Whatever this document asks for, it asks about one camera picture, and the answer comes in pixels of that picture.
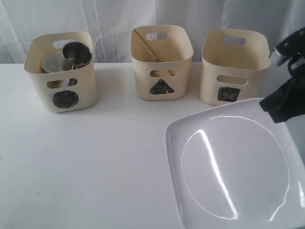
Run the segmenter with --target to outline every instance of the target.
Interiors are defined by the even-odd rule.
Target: black triangle
[[[175,92],[164,80],[160,79],[149,91],[149,94],[168,94]]]

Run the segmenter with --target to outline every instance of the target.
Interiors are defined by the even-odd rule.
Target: wooden stick
[[[153,51],[153,49],[148,45],[148,43],[146,42],[146,40],[143,39],[143,37],[138,33],[138,31],[137,31],[136,29],[134,29],[133,31],[138,35],[138,37],[139,37],[139,38],[141,39],[141,41],[146,45],[146,47],[149,49],[149,51],[151,51],[151,53],[155,56],[156,62],[165,62],[164,60],[162,60],[161,58],[159,58],[159,57],[157,56],[157,54]],[[175,76],[175,75],[176,75],[176,74],[174,74],[171,70],[167,70],[167,71],[171,74],[171,76]]]

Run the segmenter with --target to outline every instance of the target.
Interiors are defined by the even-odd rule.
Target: black circle
[[[71,91],[57,92],[53,96],[53,103],[58,108],[70,108],[78,103],[78,95]]]

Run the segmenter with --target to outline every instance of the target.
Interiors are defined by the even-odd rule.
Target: bin with triangle
[[[138,27],[132,31],[131,54],[136,90],[142,99],[177,99],[185,94],[193,48],[183,28]]]

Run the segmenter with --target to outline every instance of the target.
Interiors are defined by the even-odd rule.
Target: metal cup
[[[62,48],[62,70],[70,71],[82,68],[90,64],[92,60],[92,51],[81,42],[69,42]],[[72,79],[68,80],[68,86],[74,85]]]

